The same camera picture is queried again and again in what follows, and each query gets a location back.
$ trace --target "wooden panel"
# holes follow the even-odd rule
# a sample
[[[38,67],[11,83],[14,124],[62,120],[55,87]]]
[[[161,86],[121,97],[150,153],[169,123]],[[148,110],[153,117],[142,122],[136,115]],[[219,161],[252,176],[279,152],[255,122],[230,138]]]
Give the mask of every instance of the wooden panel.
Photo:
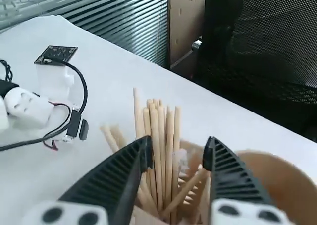
[[[171,65],[191,49],[201,35],[205,0],[170,0]]]

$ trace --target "white table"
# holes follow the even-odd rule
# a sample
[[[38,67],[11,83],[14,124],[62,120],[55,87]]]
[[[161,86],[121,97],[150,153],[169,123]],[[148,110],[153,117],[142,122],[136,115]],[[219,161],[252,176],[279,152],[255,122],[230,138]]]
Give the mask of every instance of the white table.
[[[133,140],[133,87],[138,88],[144,104],[148,98],[159,98],[172,107],[182,107],[183,139],[204,145],[212,135],[234,151],[271,152],[317,179],[315,143],[59,16],[38,17],[0,34],[0,58],[11,65],[14,82],[28,90],[38,90],[33,62],[48,45],[79,47],[70,63],[81,70],[89,89],[84,111],[90,124],[88,140],[63,146],[58,152],[42,144],[1,152],[1,224],[17,224],[33,204],[57,199],[109,156],[110,149],[99,131],[101,124],[119,124],[126,139]],[[76,77],[70,98],[81,103],[82,86]],[[7,132],[0,135],[0,145],[8,137],[12,142],[18,140]]]

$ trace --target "paper cup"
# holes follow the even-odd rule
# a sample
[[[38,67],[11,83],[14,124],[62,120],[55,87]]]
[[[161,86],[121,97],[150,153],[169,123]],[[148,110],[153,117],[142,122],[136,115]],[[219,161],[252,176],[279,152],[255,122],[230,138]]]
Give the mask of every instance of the paper cup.
[[[317,224],[317,188],[303,172],[272,154],[240,151],[237,155],[269,191],[275,206],[285,211],[292,222]]]

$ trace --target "cable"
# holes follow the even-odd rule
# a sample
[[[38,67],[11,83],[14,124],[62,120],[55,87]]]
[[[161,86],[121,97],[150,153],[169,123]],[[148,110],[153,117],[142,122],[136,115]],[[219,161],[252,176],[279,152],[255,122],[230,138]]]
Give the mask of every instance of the cable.
[[[48,132],[48,133],[45,134],[44,136],[50,135],[52,132],[55,132],[55,131],[59,130],[60,128],[62,128],[63,125],[64,125],[65,123],[67,123],[67,121],[69,120],[70,115],[71,115],[71,109],[70,109],[70,107],[69,107],[67,104],[64,104],[64,103],[52,103],[52,102],[50,102],[50,103],[53,104],[54,106],[65,106],[65,107],[67,107],[67,109],[68,109],[68,115],[67,115],[67,118],[65,119],[65,121],[64,121],[60,126],[58,126],[57,128],[53,129],[52,131]],[[50,149],[53,149],[53,150],[56,150],[56,151],[58,150],[58,148],[57,148],[57,146],[56,146],[54,140],[52,140],[52,145],[51,145],[51,146],[48,145],[45,141],[43,141],[43,144],[44,144],[44,146],[46,146],[46,147],[48,147],[48,148],[50,148]]]
[[[60,63],[60,64],[63,64],[65,66],[68,66],[69,68],[71,68],[73,71],[75,71],[77,73],[77,75],[79,76],[80,80],[81,80],[81,83],[83,85],[83,89],[84,89],[84,99],[83,99],[83,103],[79,109],[79,113],[82,114],[85,107],[86,107],[86,104],[87,104],[87,99],[88,99],[88,88],[87,88],[87,84],[86,84],[86,81],[85,81],[85,78],[83,76],[83,74],[79,71],[78,68],[74,67],[72,64],[69,64],[68,62],[65,62],[65,61],[62,61],[58,58],[52,58],[52,57],[47,57],[45,56],[45,59],[43,60],[43,62],[47,62],[47,63],[50,63],[49,61],[47,60],[51,60],[53,62],[57,62],[57,63]]]
[[[82,114],[82,112],[84,111],[85,107],[86,107],[86,104],[87,104],[87,99],[88,99],[88,88],[87,88],[87,84],[86,84],[86,81],[85,81],[85,78],[83,76],[83,74],[79,71],[79,69],[77,69],[76,67],[74,67],[73,65],[65,62],[65,61],[62,61],[60,59],[57,59],[57,58],[51,58],[51,57],[45,57],[45,59],[48,59],[48,60],[51,60],[53,62],[57,62],[57,63],[61,63],[65,66],[68,66],[69,68],[71,68],[72,70],[74,70],[82,84],[83,84],[83,89],[84,89],[84,99],[83,99],[83,103],[79,109],[79,113]],[[3,146],[3,147],[0,147],[0,152],[2,151],[6,151],[6,150],[10,150],[10,149],[13,149],[13,148],[17,148],[17,147],[22,147],[22,146],[25,146],[25,145],[31,145],[31,144],[36,144],[36,143],[39,143],[39,142],[43,142],[43,141],[46,141],[46,140],[49,140],[53,137],[56,137],[58,135],[60,135],[62,132],[66,131],[69,126],[71,125],[71,123],[69,122],[68,124],[66,124],[64,127],[62,127],[61,129],[55,131],[55,132],[52,132],[51,134],[49,135],[46,135],[44,137],[41,137],[41,138],[37,138],[37,139],[33,139],[33,140],[27,140],[27,141],[23,141],[23,142],[17,142],[17,143],[12,143],[12,144],[9,144],[9,145],[6,145],[6,146]]]
[[[0,60],[0,63],[5,67],[5,81],[12,82],[13,73],[11,71],[11,66],[5,60]]]

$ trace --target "bamboo skewer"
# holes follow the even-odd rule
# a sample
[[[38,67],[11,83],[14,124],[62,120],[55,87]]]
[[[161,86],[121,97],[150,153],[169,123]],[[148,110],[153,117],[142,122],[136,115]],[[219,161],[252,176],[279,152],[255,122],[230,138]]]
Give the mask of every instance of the bamboo skewer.
[[[162,166],[162,193],[165,200],[165,168],[166,168],[166,142],[165,142],[165,113],[164,107],[158,107],[158,132],[159,132],[159,147],[160,147],[160,161]]]
[[[143,108],[143,122],[144,122],[145,135],[150,136],[151,135],[151,123],[150,123],[150,110],[148,108]],[[147,180],[148,187],[151,190],[151,194],[156,193],[156,185],[151,185],[151,169],[148,169],[148,171],[146,173],[146,180]],[[152,194],[152,197],[155,198],[154,201],[155,201],[155,204],[157,204],[156,194]]]
[[[139,96],[136,88],[133,88],[133,105],[134,105],[134,125],[135,137],[139,139],[144,136],[144,124],[142,122],[142,111],[139,105]]]
[[[120,128],[118,127],[118,125],[111,126],[110,132],[111,132],[112,136],[114,137],[115,141],[117,142],[117,146],[119,147],[119,149],[121,149],[122,147],[125,147],[127,145],[127,142],[126,142],[125,138],[123,137],[122,132],[121,132]]]
[[[166,141],[166,189],[165,203],[172,202],[172,174],[173,174],[173,137],[174,137],[174,111],[167,107],[167,141]]]
[[[208,175],[208,171],[204,168],[199,169],[198,173],[194,175],[184,186],[184,188],[177,194],[173,201],[167,206],[162,213],[162,218],[166,218],[170,212],[173,212],[177,206],[184,201],[188,192],[202,179]]]
[[[160,146],[159,146],[159,116],[158,111],[154,107],[150,106],[150,119],[151,119],[151,133],[152,133],[152,144],[154,152],[155,162],[155,178],[157,184],[157,195],[158,195],[158,211],[163,209],[163,195],[162,195],[162,170],[160,163]]]
[[[153,103],[153,100],[152,99],[148,99],[147,100],[147,108],[149,109],[150,108],[150,104]]]
[[[119,150],[119,147],[117,145],[117,142],[113,135],[111,134],[110,128],[106,125],[100,127],[101,132],[103,132],[106,141],[108,142],[111,150],[113,153],[117,152]]]
[[[173,140],[173,152],[178,152],[180,147],[180,114],[181,109],[175,107],[175,119],[174,119],[174,140]],[[173,176],[172,176],[172,199],[176,198],[178,192],[178,175],[179,175],[179,161],[173,160]],[[177,211],[174,210],[171,215],[172,224],[176,224]]]
[[[153,99],[153,104],[154,104],[155,108],[157,109],[159,106],[159,100]]]

